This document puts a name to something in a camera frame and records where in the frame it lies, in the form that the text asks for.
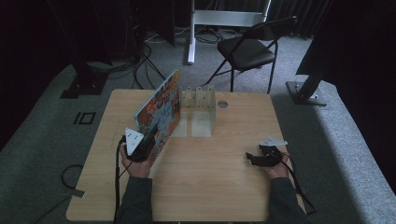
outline picture book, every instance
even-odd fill
[[[157,88],[134,115],[137,131],[144,135],[144,149],[153,151],[154,159],[163,150],[180,120],[178,71],[171,75]]]

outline person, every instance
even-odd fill
[[[122,164],[130,175],[121,206],[117,212],[118,223],[151,223],[152,179],[149,178],[152,156],[143,162],[133,162],[126,158],[121,146]],[[283,155],[286,162],[289,155]],[[267,224],[309,223],[309,220],[297,202],[296,191],[289,179],[289,170],[279,163],[274,167],[262,168],[270,177],[269,217]]]

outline chair seat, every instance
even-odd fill
[[[224,58],[230,54],[233,47],[241,38],[242,37],[226,39],[218,43],[218,50]],[[234,69],[246,71],[271,63],[274,58],[275,54],[267,49],[260,40],[245,39],[228,62],[233,65]]]

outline dark sleeve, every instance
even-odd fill
[[[271,179],[267,224],[309,223],[297,202],[296,190],[287,177]]]
[[[152,179],[130,176],[117,212],[118,223],[151,223],[151,190]]]

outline person's left hand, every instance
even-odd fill
[[[141,178],[148,178],[149,177],[149,171],[151,168],[151,165],[153,163],[153,160],[151,159],[152,154],[153,154],[154,149],[151,151],[150,155],[148,156],[148,159],[146,161],[142,162],[132,162],[128,160],[125,154],[125,144],[122,144],[120,146],[120,154],[122,156],[122,165],[127,168],[128,166],[128,174],[134,177],[141,177]]]
[[[286,164],[288,159],[289,153],[284,153],[282,155],[282,161]],[[274,167],[262,167],[262,169],[268,174],[270,179],[289,177],[289,169],[282,162],[278,163]]]

